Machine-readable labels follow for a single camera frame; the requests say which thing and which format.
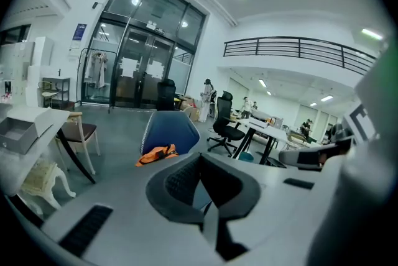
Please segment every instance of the woman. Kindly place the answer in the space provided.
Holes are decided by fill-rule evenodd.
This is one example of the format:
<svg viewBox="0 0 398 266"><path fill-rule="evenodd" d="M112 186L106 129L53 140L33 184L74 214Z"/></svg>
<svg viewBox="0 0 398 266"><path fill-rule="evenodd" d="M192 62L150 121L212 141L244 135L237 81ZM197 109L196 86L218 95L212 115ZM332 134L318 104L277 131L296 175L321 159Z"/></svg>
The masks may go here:
<svg viewBox="0 0 398 266"><path fill-rule="evenodd" d="M210 109L210 97L211 93L214 90L213 85L211 84L210 79L206 79L205 81L205 90L204 92L200 93L201 96L201 109L199 114L199 122L206 122L207 114L209 113Z"/></svg>

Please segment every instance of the balcony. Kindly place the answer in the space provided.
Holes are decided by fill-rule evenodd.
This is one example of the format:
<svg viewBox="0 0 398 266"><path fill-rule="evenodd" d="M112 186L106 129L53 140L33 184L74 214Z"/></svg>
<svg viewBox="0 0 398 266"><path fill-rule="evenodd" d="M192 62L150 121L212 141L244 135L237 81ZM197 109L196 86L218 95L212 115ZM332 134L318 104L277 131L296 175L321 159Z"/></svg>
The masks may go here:
<svg viewBox="0 0 398 266"><path fill-rule="evenodd" d="M294 57L338 66L364 75L376 57L355 48L306 37L258 37L225 42L224 57Z"/></svg>

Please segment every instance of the ceiling light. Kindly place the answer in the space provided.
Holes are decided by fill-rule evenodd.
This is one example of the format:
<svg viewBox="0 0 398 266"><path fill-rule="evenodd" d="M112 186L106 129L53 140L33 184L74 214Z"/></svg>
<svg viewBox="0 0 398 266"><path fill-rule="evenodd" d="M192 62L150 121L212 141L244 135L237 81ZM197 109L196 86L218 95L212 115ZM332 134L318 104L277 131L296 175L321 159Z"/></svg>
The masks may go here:
<svg viewBox="0 0 398 266"><path fill-rule="evenodd" d="M259 82L260 82L260 84L261 84L263 87L267 87L267 85L264 83L264 80L259 80Z"/></svg>
<svg viewBox="0 0 398 266"><path fill-rule="evenodd" d="M329 95L329 96L326 96L325 98L322 98L321 101L326 101L326 100L329 100L329 99L331 99L331 98L333 98L333 96L330 96L330 95Z"/></svg>
<svg viewBox="0 0 398 266"><path fill-rule="evenodd" d="M366 34L366 35L369 35L370 37L373 37L376 40L382 40L383 39L383 36L381 36L381 35L379 35L379 34L377 34L375 32L372 32L371 30L368 30L368 29L363 29L362 33Z"/></svg>

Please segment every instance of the doorway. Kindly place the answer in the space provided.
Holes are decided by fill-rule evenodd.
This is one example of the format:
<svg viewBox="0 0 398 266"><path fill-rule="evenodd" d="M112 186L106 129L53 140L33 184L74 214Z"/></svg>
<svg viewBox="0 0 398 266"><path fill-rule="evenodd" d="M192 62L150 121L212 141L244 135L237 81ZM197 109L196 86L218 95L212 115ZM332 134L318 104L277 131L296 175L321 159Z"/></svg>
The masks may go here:
<svg viewBox="0 0 398 266"><path fill-rule="evenodd" d="M165 78L174 44L129 28L114 67L114 105L154 109L157 84Z"/></svg>

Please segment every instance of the black office chair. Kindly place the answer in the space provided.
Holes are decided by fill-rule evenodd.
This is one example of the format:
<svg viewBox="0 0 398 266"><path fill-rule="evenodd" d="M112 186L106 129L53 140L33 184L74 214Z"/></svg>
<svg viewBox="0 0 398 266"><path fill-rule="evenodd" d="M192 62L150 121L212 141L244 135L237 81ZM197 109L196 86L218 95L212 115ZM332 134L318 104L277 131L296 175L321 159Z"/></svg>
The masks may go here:
<svg viewBox="0 0 398 266"><path fill-rule="evenodd" d="M217 120L213 124L214 131L220 136L222 136L222 138L207 139L207 141L214 140L218 142L216 145L207 149L207 151L210 151L213 148L217 148L223 145L224 148L228 151L230 157L232 157L232 153L231 151L229 151L228 146L234 148L234 152L236 151L237 148L234 145L227 143L227 140L228 142L231 140L241 140L244 137L243 132L235 129L234 127L228 126L230 122L234 122L229 118L231 114L231 106L232 106L232 95L229 92L224 91L223 96L217 98L218 116Z"/></svg>
<svg viewBox="0 0 398 266"><path fill-rule="evenodd" d="M166 78L157 84L156 110L174 110L174 81Z"/></svg>

